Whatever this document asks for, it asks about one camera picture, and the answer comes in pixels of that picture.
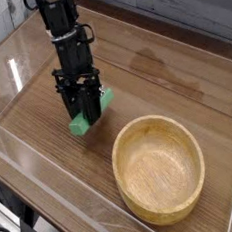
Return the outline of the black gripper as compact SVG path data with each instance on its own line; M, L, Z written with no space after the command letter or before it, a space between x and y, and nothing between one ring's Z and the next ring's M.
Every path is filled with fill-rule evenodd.
M75 29L52 37L51 41L60 61L60 68L53 71L57 92L72 119L81 112L81 98L84 118L91 126L102 113L99 71L94 67L90 49L94 35L88 37L85 29Z

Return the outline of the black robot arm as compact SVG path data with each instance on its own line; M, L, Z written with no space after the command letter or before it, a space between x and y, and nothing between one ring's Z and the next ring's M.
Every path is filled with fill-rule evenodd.
M94 42L93 29L78 22L78 9L74 0L35 0L28 10L38 10L49 31L50 41L57 52L60 68L52 71L56 91L61 94L72 119L83 114L89 124L101 116L100 71L94 67L90 44Z

